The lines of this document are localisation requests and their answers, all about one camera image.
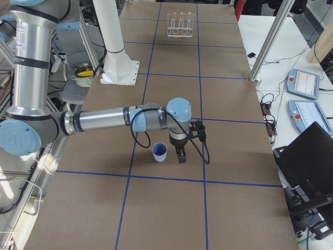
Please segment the robotic arm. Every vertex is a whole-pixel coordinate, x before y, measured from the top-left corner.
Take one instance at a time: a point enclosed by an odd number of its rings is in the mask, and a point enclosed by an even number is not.
[[[10,7],[17,21],[17,41],[14,103],[7,109],[8,119],[0,123],[0,146],[5,151],[27,155],[63,136],[121,126],[131,128],[134,140],[133,131],[168,129],[179,163],[186,161],[184,146],[188,140],[193,143],[198,137],[206,146],[204,126],[201,121],[190,122],[191,105],[183,98],[172,99],[166,107],[146,104],[50,113],[46,97],[51,34],[59,22],[63,27],[77,28],[79,0],[11,0]]]

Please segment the grid line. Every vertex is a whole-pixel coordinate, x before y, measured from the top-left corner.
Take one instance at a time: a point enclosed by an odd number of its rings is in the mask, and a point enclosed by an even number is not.
[[[247,182],[230,182],[230,181],[210,181],[210,180],[195,180],[195,179],[183,179],[183,178],[169,178],[169,177],[156,177],[156,176],[137,176],[117,173],[99,173],[99,172],[85,172],[85,171],[72,171],[72,170],[57,170],[57,173],[65,174],[86,174],[92,176],[109,176],[109,177],[122,177],[122,178],[134,178],[134,179],[150,179],[161,181],[181,181],[181,182],[199,182],[210,184],[223,184],[223,185],[237,185],[237,186],[257,186],[265,188],[283,188],[282,185],[276,184],[262,184],[262,183],[247,183]]]
[[[126,41],[124,43],[134,43],[134,44],[153,44],[148,42],[133,42],[133,41]],[[237,46],[218,46],[218,45],[194,45],[194,44],[174,44],[174,43],[154,43],[156,45],[174,45],[174,46],[190,46],[190,47],[211,47],[211,48],[244,48],[244,47],[237,47]]]
[[[199,88],[200,88],[200,120],[203,122],[203,108],[202,108],[202,85],[201,85],[201,60],[200,60],[200,32],[199,32],[199,10],[197,8],[197,33],[198,33],[198,67],[199,67]],[[205,157],[204,146],[201,144],[201,151]],[[204,231],[206,239],[206,250],[209,250],[209,237],[208,237],[208,211],[207,211],[207,187],[206,187],[206,166],[202,161],[202,175],[203,175],[203,206],[204,206]]]
[[[158,19],[160,17],[161,8],[162,8],[162,3],[160,3],[160,8],[159,8],[159,12],[158,12]],[[153,44],[152,44],[152,48],[151,48],[151,53],[150,53],[150,60],[149,60],[149,65],[148,65],[148,71],[147,71],[147,78],[146,78],[145,88],[144,88],[143,97],[142,97],[142,104],[144,103],[145,96],[146,96],[146,90],[147,90],[147,84],[148,84],[148,79],[149,79],[149,71],[150,71],[150,66],[151,66],[152,54],[153,54],[154,44],[155,44],[155,40],[156,40],[157,26],[158,26],[158,20],[156,22],[154,40],[153,40]],[[127,183],[126,183],[126,188],[125,188],[123,206],[122,206],[122,209],[121,209],[121,214],[120,214],[120,219],[119,219],[119,225],[118,225],[118,231],[117,231],[117,239],[116,239],[116,244],[114,246],[114,250],[118,249],[119,238],[120,238],[120,233],[121,233],[121,226],[122,226],[122,220],[123,220],[125,206],[126,206],[126,200],[127,200],[127,193],[128,193],[129,186],[130,186],[131,173],[132,173],[132,167],[133,167],[133,161],[134,161],[134,155],[135,155],[135,148],[136,148],[136,142],[134,142],[134,146],[133,146],[132,158],[131,158],[131,165],[130,165],[130,169],[129,169],[129,175],[127,177]]]
[[[160,22],[167,22],[166,19],[145,19],[145,18],[119,18],[120,20],[133,20],[133,21],[160,21]],[[238,24],[236,22],[204,22],[204,21],[196,21],[198,23],[215,23],[215,24]]]
[[[203,76],[187,76],[184,74],[157,74],[157,73],[139,73],[149,76],[165,76],[165,77],[193,77],[193,78],[211,78],[211,79],[230,79],[230,80],[246,80],[245,77],[203,77]]]

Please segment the white pole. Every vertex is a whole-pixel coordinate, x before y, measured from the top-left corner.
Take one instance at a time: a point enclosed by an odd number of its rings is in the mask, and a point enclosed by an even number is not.
[[[93,0],[93,3],[107,49],[100,82],[135,85],[139,61],[132,61],[125,52],[115,0]]]

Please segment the paper cup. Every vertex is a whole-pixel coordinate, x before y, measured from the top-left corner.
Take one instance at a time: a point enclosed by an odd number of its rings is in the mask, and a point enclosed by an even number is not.
[[[155,160],[159,163],[164,161],[167,157],[168,147],[163,142],[155,143],[152,147],[152,155],[154,156]]]

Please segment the cable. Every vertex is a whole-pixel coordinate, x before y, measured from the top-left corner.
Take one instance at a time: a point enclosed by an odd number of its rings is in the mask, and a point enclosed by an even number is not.
[[[11,82],[10,82],[10,91],[9,91],[9,104],[12,105],[12,95],[14,91],[14,79],[15,79],[15,69],[12,71]]]
[[[97,24],[97,27],[98,27],[98,30],[99,30],[100,36],[101,36],[101,38],[102,38],[102,41],[103,41],[103,43],[104,43],[104,45],[105,45],[104,38],[103,38],[103,35],[102,35],[102,31],[101,31],[101,29],[100,29],[100,25],[99,25],[98,18],[97,18],[97,15],[96,15],[96,10],[95,10],[95,7],[94,7],[93,4],[92,4],[91,8],[92,8],[93,12],[95,13],[96,24]],[[99,60],[99,64],[97,65],[96,69],[94,70],[94,77],[95,77],[95,75],[96,75],[97,70],[98,70],[99,67],[102,65],[102,63],[103,63],[103,61],[104,61],[106,55],[107,55],[107,49],[106,49],[106,46],[105,46],[105,47],[104,47],[104,54],[103,54],[103,56],[100,58],[100,60]]]
[[[322,88],[319,88],[320,91],[333,91],[333,90],[327,90],[327,89],[322,89]]]
[[[41,189],[41,187],[38,186],[38,185],[36,185],[35,183],[31,182],[31,181],[24,180],[24,179],[13,180],[13,181],[7,181],[7,182],[10,183],[10,182],[16,182],[16,181],[25,181],[27,184],[29,183],[29,184],[31,184],[31,185],[33,185],[34,187],[36,187],[36,188],[39,189],[39,191],[40,191],[40,198],[39,198],[39,201],[38,201],[37,212],[36,212],[35,215],[32,215],[32,216],[37,217],[38,214],[39,214],[39,212],[40,212],[40,207],[41,207],[41,202],[42,202],[42,189]],[[18,229],[18,230],[14,230],[14,231],[3,231],[3,232],[0,231],[0,233],[17,233],[17,232],[22,231],[22,229],[24,229],[24,228],[26,228],[26,227],[28,227],[28,226],[29,226],[29,224],[26,225],[26,226],[24,226],[24,227],[22,227],[22,228],[20,228],[20,229]]]
[[[58,48],[57,44],[55,43],[55,41],[53,41],[53,44],[55,45],[55,47],[57,48],[58,52],[61,52],[60,49]],[[61,57],[61,60],[66,60],[64,57],[62,57],[62,55],[59,54],[59,56]]]
[[[133,119],[132,119],[131,127],[130,127],[130,129],[131,129],[131,135],[132,135],[132,137],[133,137],[133,139],[134,139],[134,142],[136,142],[140,147],[143,147],[143,148],[149,148],[150,145],[151,145],[151,140],[150,140],[149,134],[145,131],[145,134],[146,134],[146,136],[147,136],[147,138],[148,138],[148,146],[144,146],[143,144],[141,144],[141,143],[137,140],[136,136],[134,135],[134,132],[133,132],[133,123],[134,123],[136,117],[137,117],[138,115],[140,115],[141,113],[145,113],[145,112],[148,112],[148,111],[157,111],[157,110],[158,110],[158,108],[147,108],[147,109],[142,109],[142,110],[140,110],[138,113],[136,113],[136,114],[134,115]]]
[[[51,91],[51,92],[47,93],[47,95],[51,95],[51,94],[53,94],[53,93],[60,92],[60,91],[63,91],[63,89],[62,89],[62,90]]]
[[[195,142],[189,137],[189,134],[185,131],[185,129],[182,127],[182,125],[172,116],[172,114],[170,114],[167,111],[165,111],[165,113],[178,125],[178,127],[182,130],[182,132],[190,140],[190,142],[193,144],[193,146],[195,147],[195,149],[199,153],[199,155],[200,155],[201,159],[203,160],[203,162],[206,163],[207,165],[209,165],[209,163],[210,163],[210,155],[209,155],[209,151],[208,151],[206,142],[203,142],[203,145],[204,145],[204,147],[205,147],[205,149],[207,151],[207,160],[204,158],[203,154],[200,152],[200,150],[197,147],[197,145],[195,144]]]
[[[263,101],[264,98],[265,98],[266,96],[269,96],[269,95],[271,95],[271,96],[273,97],[272,100],[271,100],[271,101],[268,101],[268,102],[264,102],[264,101]],[[268,108],[271,108],[271,107],[272,107],[272,103],[273,103],[274,101],[276,101],[276,99],[274,100],[274,95],[273,95],[272,93],[267,93],[267,94],[265,94],[265,95],[262,96],[262,98],[261,98],[261,100],[260,100],[260,104],[266,104],[266,105],[268,105]]]
[[[96,44],[96,43],[93,43],[93,42],[92,42],[92,44],[94,44],[94,45],[96,45],[96,46],[98,46],[98,47],[105,48],[105,46],[103,46],[103,45],[99,45],[99,44]]]
[[[311,227],[311,222],[313,220],[313,218],[319,213],[319,211],[317,211],[310,219],[309,221],[309,225],[308,225],[308,232],[306,234],[306,250],[309,250],[309,234],[310,234],[310,227]]]
[[[145,131],[145,134],[147,135],[147,138],[148,138],[148,146],[144,146],[142,145],[136,138],[136,136],[134,135],[134,132],[133,132],[133,123],[136,119],[136,117],[138,115],[140,115],[141,113],[145,113],[145,112],[148,112],[148,111],[157,111],[159,110],[158,108],[147,108],[147,109],[142,109],[140,110],[138,113],[136,113],[132,119],[132,122],[131,122],[131,135],[134,139],[134,141],[141,147],[143,148],[149,148],[150,145],[151,145],[151,140],[150,140],[150,137],[148,135],[148,133]],[[209,155],[209,151],[208,151],[208,147],[207,147],[207,144],[206,142],[203,143],[206,151],[207,151],[207,160],[204,158],[203,154],[200,152],[198,146],[195,144],[195,142],[189,137],[189,134],[186,132],[186,130],[182,127],[182,125],[172,116],[172,114],[170,114],[169,112],[165,111],[165,114],[168,115],[177,125],[178,127],[182,130],[182,132],[186,135],[186,137],[191,141],[191,143],[193,144],[194,148],[197,150],[197,152],[199,153],[201,159],[204,161],[204,163],[206,163],[207,165],[210,163],[210,155]]]

